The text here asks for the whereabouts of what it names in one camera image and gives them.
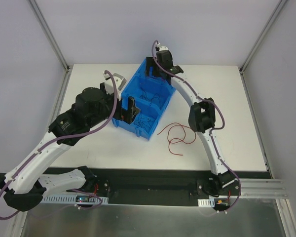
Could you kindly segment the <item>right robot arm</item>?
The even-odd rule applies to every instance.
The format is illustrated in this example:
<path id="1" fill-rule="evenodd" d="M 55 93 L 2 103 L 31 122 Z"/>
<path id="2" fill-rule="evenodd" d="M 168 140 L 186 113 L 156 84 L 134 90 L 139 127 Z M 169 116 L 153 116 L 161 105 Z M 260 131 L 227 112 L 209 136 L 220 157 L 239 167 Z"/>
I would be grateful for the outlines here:
<path id="1" fill-rule="evenodd" d="M 221 127 L 215 126 L 216 112 L 221 116 L 221 111 L 212 98 L 201 98 L 189 82 L 178 76 L 183 70 L 173 64 L 172 54 L 167 47 L 153 46 L 152 56 L 147 57 L 147 60 L 146 73 L 152 67 L 152 75 L 166 80 L 190 107 L 188 124 L 203 143 L 212 173 L 212 178 L 202 185 L 202 191 L 213 197 L 225 194 L 235 181 L 235 176 L 227 167 L 215 135 L 215 130 L 221 130 L 225 126 L 224 118 Z"/>

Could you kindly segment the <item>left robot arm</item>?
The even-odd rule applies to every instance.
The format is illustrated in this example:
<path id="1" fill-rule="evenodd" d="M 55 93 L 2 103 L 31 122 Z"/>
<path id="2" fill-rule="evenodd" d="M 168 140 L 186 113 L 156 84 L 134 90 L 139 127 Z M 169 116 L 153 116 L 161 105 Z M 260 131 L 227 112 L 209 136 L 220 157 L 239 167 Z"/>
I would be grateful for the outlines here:
<path id="1" fill-rule="evenodd" d="M 95 131 L 97 124 L 105 126 L 111 119 L 131 124 L 140 109 L 129 96 L 127 108 L 118 93 L 109 93 L 102 83 L 99 88 L 88 87 L 75 98 L 66 112 L 59 114 L 49 126 L 33 153 L 12 171 L 0 173 L 0 196 L 9 207 L 28 211 L 48 195 L 78 189 L 94 191 L 97 178 L 87 166 L 59 175 L 44 175 L 47 168 L 80 139 Z"/>

